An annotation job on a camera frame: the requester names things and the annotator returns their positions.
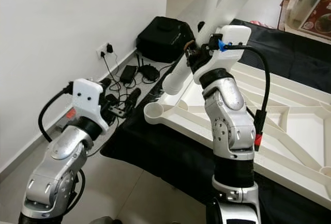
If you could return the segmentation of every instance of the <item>white wall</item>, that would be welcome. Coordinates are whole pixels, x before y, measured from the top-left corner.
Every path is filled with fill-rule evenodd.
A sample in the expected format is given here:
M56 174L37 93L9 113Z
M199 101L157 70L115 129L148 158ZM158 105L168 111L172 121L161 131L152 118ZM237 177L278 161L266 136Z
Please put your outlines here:
M0 172L40 136L41 108L69 80L105 76L96 49L110 41L123 59L166 1L0 0ZM52 106L46 126L69 100Z

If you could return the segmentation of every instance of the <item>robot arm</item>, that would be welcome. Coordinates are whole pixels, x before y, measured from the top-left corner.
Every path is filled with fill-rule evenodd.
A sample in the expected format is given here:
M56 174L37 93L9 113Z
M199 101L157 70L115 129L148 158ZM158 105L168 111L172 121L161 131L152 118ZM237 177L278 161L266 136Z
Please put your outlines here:
M257 131L230 74L244 50L224 49L228 43L244 48L250 33L244 26L224 26L211 36L208 44L199 48L193 43L186 50L194 81L204 89L205 110L212 124L215 155L212 185L220 194L207 207L207 224L232 223L230 220L261 223L253 171Z
M105 97L110 83L110 79L100 83L86 79L74 81L72 103L78 119L49 144L43 161L30 176L19 223L61 223L74 207L77 174L84 177L81 168L87 161L87 152L116 118L112 112L114 106ZM121 113L136 105L140 92L136 89L128 97Z

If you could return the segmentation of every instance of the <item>cable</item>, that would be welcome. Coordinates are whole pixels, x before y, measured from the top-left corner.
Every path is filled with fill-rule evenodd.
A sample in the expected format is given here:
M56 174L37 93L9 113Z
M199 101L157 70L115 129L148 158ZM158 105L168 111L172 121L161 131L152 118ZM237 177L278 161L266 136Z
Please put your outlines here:
M252 46L243 46L242 44L239 44L238 46L233 46L232 44L228 44L223 46L225 50L249 50L254 52L259 56L261 59L263 66L264 66L264 72L265 72L265 91L264 91L264 98L261 106L261 110L257 110L255 117L254 117L254 126L256 130L256 137L254 141L254 149L255 151L258 151L260 149L261 141L262 141L262 135L263 135L263 127L265 123L265 119L267 116L266 108L268 104L269 99L269 92L270 92L270 69L268 65L268 61L266 57L260 52L258 49L252 47Z
M50 107L50 105L53 102L55 102L57 99L59 99L61 95L72 94L72 90L73 90L73 82L69 82L69 84L63 90L61 90L59 93L57 93L55 96L53 96L53 98L51 98L40 111L40 114L38 116L38 126L39 126L39 129L40 129L42 135L45 137L45 139L48 142L52 142L52 138L48 135L48 133L45 131L45 129L43 127L43 124L42 124L43 116L45 115L47 109Z
M250 114L250 116L252 116L253 119L254 119L254 118L255 118L254 113L253 113L248 107L246 107L246 110L247 110L247 112Z
M48 133L45 131L44 127L43 127L43 124L42 124L42 118L46 112L46 110L49 108L49 106L55 102L57 99L60 98L61 95L65 94L65 91L64 89L61 90L59 93L57 93L55 96L53 96L53 98L51 100L49 100L46 105L42 108L42 110L40 111L40 114L39 114L39 117L38 117L38 126L39 126L39 129L42 133L42 135L45 137L45 139L48 141L48 142L52 142L52 138L48 135Z
M105 53L104 53L104 52L101 52L101 53L100 53L100 56L102 57L105 66L107 67L107 70L108 70L108 73L109 73L110 77L111 77L112 80L115 82L115 83L113 83L112 85L109 86L109 90L111 90L111 91L117 91L118 96L120 96L120 94L121 94L121 93L120 93L120 90L121 90L121 84L120 84L118 81L115 80L113 74L111 73L111 71L110 71L110 69L109 69L109 66L108 66L108 63L107 63L106 58L105 58Z
M76 205L77 203L79 202L79 200L81 199L82 195L83 195L83 192L84 192L84 189L85 189L85 184L86 184L86 178L85 178L85 174L83 172L82 169L80 169L78 171L80 174L81 174L81 177L82 177L82 185L81 185L81 189L76 197L76 199L74 200L74 202L66 209L66 211L64 212L64 215L68 214Z
M258 49L254 48L252 46L226 45L226 46L224 46L224 48L228 49L228 50L249 50L249 51L256 53L260 57L260 59L263 63L264 72L265 72L265 92L264 92L264 99L263 99L261 110L266 111L268 99L269 99L269 92L270 92L270 69L269 69L269 65L268 65L268 61L267 61L266 57Z
M124 87L126 89L132 89L132 88L136 87L136 85L137 85L137 82L136 82L136 79L134 78L133 81L128 86L125 86L125 84L124 84Z
M117 125L116 125L116 127L115 127L115 130L118 128L118 126L119 126L119 119L118 119L118 117L116 117L116 121L117 121ZM104 148L104 146L106 145L106 143L107 142L105 142L103 145L101 145L98 149L96 149L94 152L92 152L91 154L88 154L88 158L90 158L90 157L92 157L92 156L94 156L95 154L97 154L102 148Z
M159 69L158 70L158 76L157 76L157 78L154 80L154 81L150 81L150 82L146 82L145 80L144 80L144 76L141 78L141 82L139 83L139 84L141 84L141 83L144 83L144 84L153 84L153 83L155 83L155 82L157 82L159 79L160 79L160 77L161 77L161 72L164 70L164 69L167 69L167 68L169 68L170 66L172 66L173 64L170 64L170 65L167 65L167 66L164 66L164 67L162 67L161 69Z
M161 69L159 69L159 73L161 74L161 71L163 71L164 69L169 68L170 66L172 66L172 64L162 67Z
M113 52L113 53L114 53L115 56L116 56L116 58L115 58L115 62L116 62L116 66L117 66L115 76L119 78L119 76L117 75L117 74L118 74L118 71L119 71L119 65L118 65L118 62L117 62L117 58L118 58L118 56L117 56L117 54L116 54L115 52Z

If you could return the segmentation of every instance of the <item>black cloth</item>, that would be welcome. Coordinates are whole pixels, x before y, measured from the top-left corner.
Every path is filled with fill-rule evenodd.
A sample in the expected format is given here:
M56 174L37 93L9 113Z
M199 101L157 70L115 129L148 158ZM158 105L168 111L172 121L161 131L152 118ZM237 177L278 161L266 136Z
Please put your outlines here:
M267 56L273 73L331 93L331 61L326 59L326 54L331 54L328 45L303 38L300 42L311 50L316 46L321 49L316 55L304 53L300 45L293 45L298 42L295 40L301 40L297 36L238 20L233 24L252 28L250 45ZM241 62L262 68L262 64L247 52ZM304 66L305 63L313 63L318 69ZM116 130L101 154L136 165L206 204L216 195L211 184L215 167L213 151L165 125L151 126L144 120L143 108L160 96L163 79L164 76L140 102L134 114ZM330 223L331 211L328 209L257 173L255 180L259 184L264 224Z

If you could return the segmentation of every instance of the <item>blue connector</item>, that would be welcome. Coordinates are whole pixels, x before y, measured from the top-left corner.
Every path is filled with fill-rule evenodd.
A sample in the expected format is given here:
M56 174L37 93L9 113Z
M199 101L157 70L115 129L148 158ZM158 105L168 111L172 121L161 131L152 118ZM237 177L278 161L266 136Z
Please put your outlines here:
M221 51L221 52L225 52L225 51L227 51L227 49L225 49L224 47L225 46L232 46L232 43L230 42L230 43L228 43L228 44L225 44L222 40L218 40L218 47L219 47L219 50Z

